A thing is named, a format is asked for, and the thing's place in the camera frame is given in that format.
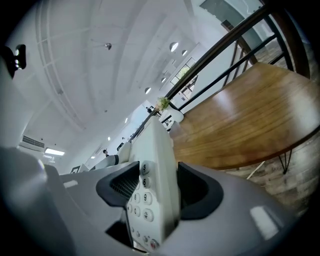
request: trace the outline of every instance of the wooden tabletop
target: wooden tabletop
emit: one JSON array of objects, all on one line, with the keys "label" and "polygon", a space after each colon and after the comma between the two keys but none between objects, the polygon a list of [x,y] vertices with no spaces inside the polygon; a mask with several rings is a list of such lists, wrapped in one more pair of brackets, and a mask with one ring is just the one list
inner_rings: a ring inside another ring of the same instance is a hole
[{"label": "wooden tabletop", "polygon": [[320,128],[320,87],[256,63],[174,123],[177,162],[213,169],[259,163],[295,148]]}]

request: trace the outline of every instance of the green plant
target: green plant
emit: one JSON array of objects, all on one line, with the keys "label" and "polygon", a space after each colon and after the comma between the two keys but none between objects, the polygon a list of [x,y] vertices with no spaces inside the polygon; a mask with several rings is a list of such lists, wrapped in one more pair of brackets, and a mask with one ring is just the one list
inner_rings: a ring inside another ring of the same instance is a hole
[{"label": "green plant", "polygon": [[156,108],[160,111],[165,110],[169,106],[169,102],[170,100],[167,97],[159,97]]}]

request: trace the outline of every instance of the white ceiling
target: white ceiling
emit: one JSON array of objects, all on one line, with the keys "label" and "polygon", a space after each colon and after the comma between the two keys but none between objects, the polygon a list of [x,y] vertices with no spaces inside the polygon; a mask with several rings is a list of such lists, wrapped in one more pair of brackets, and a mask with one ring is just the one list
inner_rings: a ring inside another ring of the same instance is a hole
[{"label": "white ceiling", "polygon": [[[27,68],[13,80],[34,110],[25,134],[66,151],[63,167],[87,158],[82,149],[91,154],[147,99],[146,87],[159,91],[168,63],[176,60],[177,67],[185,58],[181,51],[192,51],[199,43],[188,4],[39,2],[8,42],[12,48],[21,43],[27,47]],[[179,42],[174,53],[171,42]],[[112,44],[111,50],[105,43]]]}]

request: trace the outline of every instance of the metal table leg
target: metal table leg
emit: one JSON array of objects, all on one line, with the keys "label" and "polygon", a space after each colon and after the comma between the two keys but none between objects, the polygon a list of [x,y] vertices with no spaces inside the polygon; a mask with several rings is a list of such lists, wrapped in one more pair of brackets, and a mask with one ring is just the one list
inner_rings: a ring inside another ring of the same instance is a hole
[{"label": "metal table leg", "polygon": [[287,163],[287,156],[286,156],[287,152],[284,153],[284,163],[282,162],[281,156],[279,155],[279,159],[283,168],[283,174],[286,174],[288,171],[288,167],[289,167],[289,163],[290,163],[290,159],[291,159],[291,154],[292,154],[292,149],[290,150],[290,154],[289,154],[289,159],[288,159],[288,163]]}]

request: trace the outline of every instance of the wall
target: wall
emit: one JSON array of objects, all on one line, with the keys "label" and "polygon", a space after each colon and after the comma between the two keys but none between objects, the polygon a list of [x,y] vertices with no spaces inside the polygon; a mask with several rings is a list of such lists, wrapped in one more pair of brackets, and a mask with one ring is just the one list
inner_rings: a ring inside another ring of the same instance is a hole
[{"label": "wall", "polygon": [[[236,9],[224,0],[206,0],[201,4],[201,7],[216,16],[220,23],[224,20],[228,20],[234,27],[245,19]],[[262,42],[262,39],[253,28],[244,33],[243,38],[251,48],[254,48]]]},{"label": "wall", "polygon": [[2,57],[0,57],[0,78],[0,146],[16,147],[33,111],[14,86]]},{"label": "wall", "polygon": [[[256,10],[263,6],[259,0],[225,0],[230,6],[232,6],[241,16],[244,18],[249,17]],[[258,34],[261,40],[273,35],[273,32],[269,28],[268,24],[261,20],[253,27],[254,31]]]},{"label": "wall", "polygon": [[[136,130],[140,127],[141,123],[148,117],[149,113],[146,110],[146,107],[150,107],[151,103],[146,100],[143,104],[139,105],[133,112],[128,116],[127,123],[120,124],[118,128],[114,131],[112,135],[110,135],[111,140],[104,139],[102,142],[102,148],[107,149],[109,155],[117,154],[117,147],[121,143],[126,143],[132,134],[136,132]],[[91,156],[85,162],[85,165],[89,168],[89,170],[99,163],[106,156],[103,154],[101,150],[98,155],[94,155],[95,158],[91,159]]]},{"label": "wall", "polygon": [[[230,62],[232,59],[232,55],[234,52],[235,45],[231,44],[228,48],[226,48],[222,53],[220,53],[213,61],[211,61],[203,70],[201,70],[198,74],[198,79],[195,82],[193,92],[191,96],[196,95],[199,91],[201,91],[204,87],[209,85],[212,81],[214,81],[221,73],[223,73],[226,69],[230,67]],[[186,106],[181,112],[186,113],[196,105],[204,101],[206,98],[214,94],[216,91],[222,88],[225,79],[221,79],[214,86],[212,86],[209,90],[191,102],[188,106]]]}]

